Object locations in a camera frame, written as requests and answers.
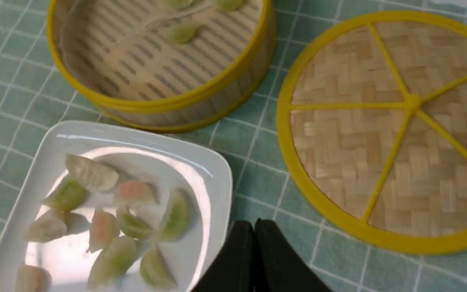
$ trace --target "square plate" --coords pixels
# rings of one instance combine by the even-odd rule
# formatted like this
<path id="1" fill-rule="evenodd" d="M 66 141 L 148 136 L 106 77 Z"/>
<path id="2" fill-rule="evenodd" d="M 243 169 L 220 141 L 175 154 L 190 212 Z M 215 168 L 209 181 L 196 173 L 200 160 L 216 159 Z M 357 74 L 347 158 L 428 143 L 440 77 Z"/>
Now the square plate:
<path id="1" fill-rule="evenodd" d="M 151 226 L 161 220 L 172 189 L 187 190 L 191 224 L 176 242 L 159 248 L 178 289 L 188 291 L 219 253 L 226 237 L 232 196 L 232 175 L 226 160 L 208 148 L 134 129 L 94 122 L 61 122 L 45 135 L 0 239 L 0 291 L 14 291 L 17 268 L 25 262 L 51 274 L 51 292 L 86 290 L 99 252 L 86 253 L 88 227 L 96 206 L 115 213 L 111 194 L 91 194 L 70 216 L 69 235 L 46 244 L 27 243 L 28 226 L 48 210 L 41 200 L 67 174 L 66 154 L 102 161 L 156 187 L 157 205 L 138 215 Z M 104 291 L 150 290 L 139 275 L 139 261 L 119 282 Z"/>

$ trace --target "yellow rim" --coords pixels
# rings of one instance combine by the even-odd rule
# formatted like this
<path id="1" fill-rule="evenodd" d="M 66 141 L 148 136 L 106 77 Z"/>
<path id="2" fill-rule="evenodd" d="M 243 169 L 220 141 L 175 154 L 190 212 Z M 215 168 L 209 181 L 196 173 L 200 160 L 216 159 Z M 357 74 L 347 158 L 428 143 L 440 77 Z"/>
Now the yellow rim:
<path id="1" fill-rule="evenodd" d="M 299 55 L 295 63 L 291 66 L 288 72 L 280 95 L 278 97 L 278 106 L 276 111 L 276 127 L 278 132 L 278 141 L 282 150 L 284 161 L 286 162 L 289 172 L 296 184 L 308 199 L 308 201 L 320 211 L 327 219 L 331 220 L 347 231 L 349 234 L 364 240 L 370 244 L 380 246 L 387 249 L 393 249 L 395 251 L 401 251 L 404 253 L 450 253 L 453 251 L 459 251 L 467 248 L 467 230 L 460 233 L 456 233 L 449 236 L 441 237 L 413 237 L 406 236 L 398 233 L 392 233 L 376 229 L 369 225 L 368 217 L 371 214 L 374 203 L 379 197 L 381 188 L 387 179 L 389 170 L 391 169 L 393 162 L 395 161 L 395 155 L 401 144 L 402 136 L 408 128 L 408 124 L 412 116 L 417 115 L 420 119 L 424 120 L 430 127 L 437 131 L 440 135 L 446 138 L 457 151 L 467 159 L 467 148 L 462 146 L 450 133 L 445 131 L 441 125 L 435 120 L 430 118 L 428 114 L 424 113 L 420 106 L 440 96 L 441 94 L 452 90 L 460 84 L 467 82 L 467 76 L 450 83 L 444 88 L 441 88 L 426 97 L 419 97 L 408 92 L 408 89 L 404 85 L 401 75 L 397 71 L 393 59 L 389 56 L 387 48 L 384 46 L 379 34 L 375 30 L 373 23 L 381 21 L 416 21 L 424 22 L 427 24 L 433 24 L 452 30 L 464 37 L 467 37 L 467 26 L 461 24 L 452 19 L 441 17 L 439 15 L 433 15 L 429 13 L 422 13 L 417 11 L 387 11 L 380 13 L 372 13 L 369 15 L 362 15 L 348 21 L 345 21 L 330 30 L 323 33 L 320 37 L 316 38 L 305 50 Z M 295 85 L 297 84 L 298 78 L 301 76 L 304 67 L 309 63 L 310 59 L 325 45 L 330 43 L 335 37 L 342 35 L 354 28 L 359 26 L 368 26 L 371 34 L 378 42 L 387 65 L 391 70 L 395 81 L 397 82 L 398 88 L 403 95 L 404 102 L 397 103 L 371 103 L 371 104 L 353 104 L 353 103 L 339 103 L 335 105 L 291 105 L 291 98 Z M 405 110 L 405 119 L 401 126 L 399 133 L 397 134 L 396 140 L 389 155 L 388 161 L 384 166 L 382 175 L 378 181 L 376 189 L 369 200 L 369 204 L 362 219 L 355 218 L 328 199 L 311 181 L 306 170 L 303 168 L 300 159 L 295 151 L 293 144 L 293 138 L 291 136 L 291 127 L 289 124 L 289 113 L 292 110 L 319 110 L 319 109 L 354 109 L 354 108 L 400 108 Z"/>
<path id="2" fill-rule="evenodd" d="M 263 3 L 261 10 L 261 19 L 257 28 L 255 29 L 254 35 L 250 39 L 250 42 L 246 45 L 245 50 L 237 59 L 235 59 L 235 61 L 233 61 L 233 63 L 228 68 L 226 68 L 226 70 L 221 72 L 221 74 L 213 78 L 205 85 L 195 88 L 189 92 L 186 92 L 185 94 L 175 96 L 173 98 L 149 101 L 131 101 L 121 100 L 105 96 L 103 94 L 99 94 L 98 92 L 85 87 L 76 79 L 74 79 L 71 76 L 71 74 L 69 74 L 65 66 L 62 64 L 54 44 L 53 21 L 57 1 L 58 0 L 51 0 L 50 2 L 50 7 L 46 18 L 46 33 L 48 37 L 48 45 L 50 47 L 50 52 L 52 54 L 55 64 L 59 68 L 59 71 L 77 91 L 82 93 L 94 103 L 97 103 L 110 109 L 131 113 L 155 113 L 174 111 L 182 107 L 193 105 L 202 100 L 205 100 L 213 94 L 215 94 L 217 91 L 226 87 L 233 80 L 238 78 L 240 74 L 244 70 L 246 70 L 248 66 L 252 63 L 255 54 L 258 52 L 259 48 L 263 44 L 263 41 L 266 39 L 265 34 L 268 31 L 268 27 L 273 16 L 271 1 L 261 0 Z"/>

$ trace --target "dumpling wrapper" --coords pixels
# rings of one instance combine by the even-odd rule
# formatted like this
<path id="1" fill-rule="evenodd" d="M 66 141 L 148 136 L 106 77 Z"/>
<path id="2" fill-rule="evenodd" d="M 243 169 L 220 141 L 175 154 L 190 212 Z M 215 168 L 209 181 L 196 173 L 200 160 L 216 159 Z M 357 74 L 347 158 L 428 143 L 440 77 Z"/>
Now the dumpling wrapper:
<path id="1" fill-rule="evenodd" d="M 154 241 L 172 241 L 178 239 L 189 225 L 189 204 L 182 190 L 173 190 L 167 203 L 167 209 L 161 218 Z"/>
<path id="2" fill-rule="evenodd" d="M 113 198 L 113 204 L 117 207 L 139 208 L 155 201 L 151 187 L 138 180 L 129 180 L 119 185 Z"/>
<path id="3" fill-rule="evenodd" d="M 48 289 L 48 272 L 37 266 L 21 264 L 17 269 L 15 292 L 45 292 Z"/>
<path id="4" fill-rule="evenodd" d="M 192 5 L 193 0 L 161 0 L 161 3 L 167 7 L 182 10 Z"/>
<path id="5" fill-rule="evenodd" d="M 53 210 L 70 212 L 82 205 L 88 192 L 77 181 L 65 179 L 42 203 Z"/>
<path id="6" fill-rule="evenodd" d="M 92 159 L 66 155 L 65 164 L 70 176 L 91 192 L 109 191 L 118 182 L 118 172 Z"/>
<path id="7" fill-rule="evenodd" d="M 235 11 L 243 4 L 244 0 L 215 0 L 215 7 L 219 11 Z"/>
<path id="8" fill-rule="evenodd" d="M 172 44 L 185 44 L 191 41 L 197 34 L 199 24 L 195 22 L 184 22 L 163 29 L 163 36 Z"/>
<path id="9" fill-rule="evenodd" d="M 152 234 L 152 228 L 141 218 L 131 214 L 125 206 L 116 210 L 116 218 L 120 230 L 127 236 L 137 240 L 146 240 Z"/>
<path id="10" fill-rule="evenodd" d="M 120 235 L 120 229 L 115 216 L 101 207 L 95 209 L 91 227 L 89 227 L 89 248 L 87 252 L 94 253 L 106 248 L 115 237 Z"/>
<path id="11" fill-rule="evenodd" d="M 89 273 L 87 289 L 102 290 L 113 284 L 127 273 L 137 257 L 138 247 L 133 238 L 116 237 L 96 258 Z"/>
<path id="12" fill-rule="evenodd" d="M 152 245 L 139 264 L 143 281 L 158 290 L 173 290 L 178 286 L 172 279 L 157 245 Z"/>
<path id="13" fill-rule="evenodd" d="M 65 214 L 56 210 L 49 210 L 30 225 L 24 235 L 24 240 L 46 243 L 65 236 L 67 232 Z"/>

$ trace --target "bamboo steamer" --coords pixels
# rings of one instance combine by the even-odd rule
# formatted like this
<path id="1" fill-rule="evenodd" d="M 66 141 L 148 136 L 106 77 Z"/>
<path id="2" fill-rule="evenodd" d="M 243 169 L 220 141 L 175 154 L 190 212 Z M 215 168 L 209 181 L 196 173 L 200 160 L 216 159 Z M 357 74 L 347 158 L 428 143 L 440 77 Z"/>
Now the bamboo steamer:
<path id="1" fill-rule="evenodd" d="M 261 82 L 276 42 L 270 0 L 221 12 L 211 0 L 177 11 L 161 0 L 53 0 L 47 33 L 61 74 L 104 114 L 158 132 L 206 126 Z M 163 30 L 200 24 L 188 43 Z"/>
<path id="2" fill-rule="evenodd" d="M 364 15 L 315 39 L 284 80 L 284 160 L 334 224 L 405 253 L 467 249 L 467 26 Z"/>

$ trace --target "yellow spoke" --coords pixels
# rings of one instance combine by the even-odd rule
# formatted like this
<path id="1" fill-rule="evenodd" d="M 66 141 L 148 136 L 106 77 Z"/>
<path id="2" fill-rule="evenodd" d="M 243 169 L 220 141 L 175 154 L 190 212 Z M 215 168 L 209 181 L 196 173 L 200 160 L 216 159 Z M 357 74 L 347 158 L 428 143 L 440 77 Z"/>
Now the yellow spoke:
<path id="1" fill-rule="evenodd" d="M 402 109 L 402 102 L 374 102 L 374 103 L 316 103 L 313 105 L 291 105 L 291 110 L 336 110 L 336 109 Z"/>
<path id="2" fill-rule="evenodd" d="M 360 219 L 360 221 L 364 222 L 365 224 L 368 224 L 368 219 L 371 216 L 372 210 L 374 210 L 374 205 L 376 205 L 379 195 L 381 194 L 381 190 L 383 189 L 383 186 L 387 181 L 387 177 L 389 176 L 390 170 L 394 165 L 397 152 L 399 152 L 399 148 L 401 147 L 401 141 L 403 140 L 403 137 L 408 129 L 408 124 L 410 123 L 411 118 L 412 114 L 410 112 L 406 112 L 403 119 L 403 123 L 401 124 L 401 128 L 399 129 L 399 132 L 397 133 L 397 136 L 394 140 L 394 144 L 392 145 L 392 149 L 390 150 L 389 158 L 387 159 L 383 171 L 379 176 L 376 189 L 374 189 L 374 193 L 372 194 L 372 197 L 367 204 L 367 209 L 365 209 L 365 213 L 363 213 L 363 216 Z"/>
<path id="3" fill-rule="evenodd" d="M 448 131 L 446 131 L 443 126 L 441 126 L 438 122 L 436 122 L 433 118 L 431 118 L 428 114 L 424 111 L 417 111 L 417 116 L 423 119 L 430 127 L 432 127 L 435 131 L 439 133 L 439 135 L 443 136 L 450 144 L 452 144 L 455 149 L 457 149 L 466 159 L 467 159 L 467 148 L 460 144 Z"/>
<path id="4" fill-rule="evenodd" d="M 387 65 L 389 65 L 389 69 L 391 70 L 394 76 L 394 79 L 397 83 L 397 86 L 399 87 L 399 90 L 401 91 L 401 94 L 403 95 L 404 100 L 407 100 L 408 97 L 410 96 L 410 93 L 408 92 L 408 89 L 406 88 L 406 85 L 403 79 L 401 78 L 401 74 L 399 74 L 399 71 L 397 70 L 394 60 L 392 59 L 389 51 L 387 50 L 385 43 L 381 39 L 379 32 L 376 30 L 373 24 L 368 24 L 368 28 L 369 30 L 371 30 L 371 33 L 374 39 L 376 39 L 376 42 L 378 43 L 378 46 L 381 49 L 381 53 L 385 57 L 385 61 L 387 62 Z"/>
<path id="5" fill-rule="evenodd" d="M 455 87 L 463 84 L 463 83 L 466 83 L 467 82 L 467 75 L 460 78 L 460 79 L 457 79 L 456 81 L 453 81 L 452 83 L 446 85 L 445 87 L 442 87 L 432 93 L 430 93 L 429 95 L 427 95 L 426 97 L 423 98 L 423 103 L 424 102 L 428 102 L 434 98 L 436 98 L 437 96 L 440 96 L 452 89 L 454 89 Z"/>

